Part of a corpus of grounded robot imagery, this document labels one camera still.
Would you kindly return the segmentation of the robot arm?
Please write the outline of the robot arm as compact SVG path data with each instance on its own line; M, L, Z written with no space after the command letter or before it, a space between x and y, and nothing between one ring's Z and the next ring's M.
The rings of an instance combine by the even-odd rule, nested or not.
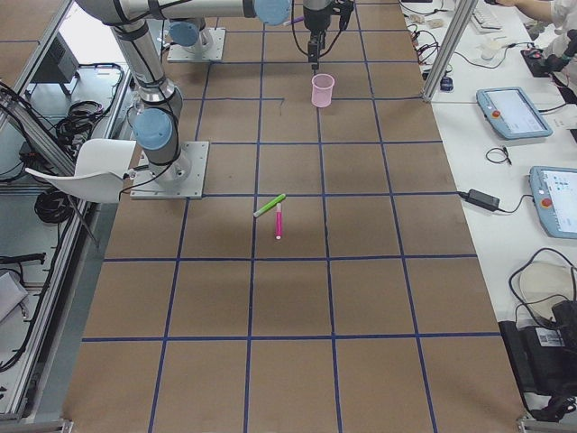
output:
M348 1L304 1L303 20L310 36L306 48L298 47L307 56L313 70L319 69L320 60L332 47L325 37L334 15L340 17L339 30L348 26L351 9ZM177 1L162 6L170 20L169 35L178 45L197 47L206 43L204 20L207 17L257 18L267 25L293 22L292 1Z
M165 74L148 21L170 21L177 29L170 38L193 46L207 17L257 18L279 25L288 18L289 1L79 1L90 16L108 26L139 86L143 109L133 120L133 134L148 158L153 179L177 185L190 173L191 162L182 154L179 115L182 95Z

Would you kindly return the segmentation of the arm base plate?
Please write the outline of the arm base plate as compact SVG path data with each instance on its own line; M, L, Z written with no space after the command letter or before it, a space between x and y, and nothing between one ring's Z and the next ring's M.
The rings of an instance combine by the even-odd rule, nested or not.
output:
M209 153L209 142L183 142L180 145L180 156L163 172L157 180L156 174L163 168L150 164L145 151L141 151L139 170L134 178L135 188L130 189L134 199L201 199L206 178L206 166Z
M221 61L224 53L225 28L199 30L192 23L173 23L168 62L199 63Z

